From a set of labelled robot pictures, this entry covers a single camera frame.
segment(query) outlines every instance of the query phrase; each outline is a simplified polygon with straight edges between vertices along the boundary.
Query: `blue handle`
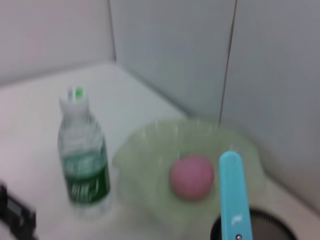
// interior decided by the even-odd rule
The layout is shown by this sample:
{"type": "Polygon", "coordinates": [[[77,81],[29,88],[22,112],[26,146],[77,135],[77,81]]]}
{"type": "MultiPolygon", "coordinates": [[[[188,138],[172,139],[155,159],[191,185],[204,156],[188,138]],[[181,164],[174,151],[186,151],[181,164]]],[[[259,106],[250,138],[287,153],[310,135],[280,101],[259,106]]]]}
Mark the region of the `blue handle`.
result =
{"type": "Polygon", "coordinates": [[[253,240],[245,171],[240,155],[227,151],[219,159],[223,240],[253,240]]]}

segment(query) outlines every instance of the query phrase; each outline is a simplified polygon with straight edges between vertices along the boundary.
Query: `green bowl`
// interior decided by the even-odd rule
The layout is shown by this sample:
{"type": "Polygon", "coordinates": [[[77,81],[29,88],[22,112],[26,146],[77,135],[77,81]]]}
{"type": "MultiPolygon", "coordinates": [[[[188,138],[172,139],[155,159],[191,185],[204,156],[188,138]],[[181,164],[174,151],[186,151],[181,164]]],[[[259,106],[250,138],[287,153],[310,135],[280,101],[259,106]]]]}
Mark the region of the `green bowl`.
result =
{"type": "Polygon", "coordinates": [[[120,197],[152,214],[161,223],[184,228],[203,217],[220,213],[219,157],[233,150],[243,160],[248,198],[265,187],[258,150],[236,131],[198,119],[154,122],[133,133],[115,154],[120,197]],[[200,202],[175,196],[169,184],[172,164],[187,155],[208,157],[214,167],[214,184],[200,202]]]}

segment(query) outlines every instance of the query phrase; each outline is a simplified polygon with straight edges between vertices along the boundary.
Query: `white wall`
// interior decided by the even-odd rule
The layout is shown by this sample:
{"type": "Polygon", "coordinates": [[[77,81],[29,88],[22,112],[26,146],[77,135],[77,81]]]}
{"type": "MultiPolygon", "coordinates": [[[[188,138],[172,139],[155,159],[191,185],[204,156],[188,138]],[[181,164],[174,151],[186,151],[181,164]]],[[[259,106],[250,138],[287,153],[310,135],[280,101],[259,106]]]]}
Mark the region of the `white wall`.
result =
{"type": "Polygon", "coordinates": [[[240,0],[222,121],[274,158],[269,173],[320,211],[320,1],[240,0]]]}
{"type": "Polygon", "coordinates": [[[108,0],[1,0],[0,83],[114,57],[108,0]]]}
{"type": "Polygon", "coordinates": [[[234,0],[111,0],[117,62],[196,115],[219,116],[234,0]]]}

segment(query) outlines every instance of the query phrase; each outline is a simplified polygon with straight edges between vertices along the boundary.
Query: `black mesh container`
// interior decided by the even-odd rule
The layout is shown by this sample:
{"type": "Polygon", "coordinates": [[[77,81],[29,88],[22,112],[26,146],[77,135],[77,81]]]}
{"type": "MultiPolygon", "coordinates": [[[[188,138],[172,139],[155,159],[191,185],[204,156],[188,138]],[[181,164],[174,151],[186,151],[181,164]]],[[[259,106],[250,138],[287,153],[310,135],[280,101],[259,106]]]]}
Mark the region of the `black mesh container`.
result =
{"type": "MultiPolygon", "coordinates": [[[[268,213],[250,208],[250,217],[253,240],[297,240],[283,222],[268,213]]],[[[213,224],[210,240],[223,240],[220,217],[213,224]]]]}

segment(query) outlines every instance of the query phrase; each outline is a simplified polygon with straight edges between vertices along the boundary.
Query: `pink ball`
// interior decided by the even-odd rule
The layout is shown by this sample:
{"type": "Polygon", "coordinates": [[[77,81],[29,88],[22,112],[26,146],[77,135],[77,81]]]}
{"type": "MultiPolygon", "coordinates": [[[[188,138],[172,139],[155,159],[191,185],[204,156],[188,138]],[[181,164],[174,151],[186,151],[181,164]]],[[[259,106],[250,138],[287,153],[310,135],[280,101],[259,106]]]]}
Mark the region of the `pink ball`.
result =
{"type": "Polygon", "coordinates": [[[188,201],[199,201],[211,191],[215,171],[212,163],[204,156],[188,156],[176,161],[170,170],[172,190],[188,201]]]}

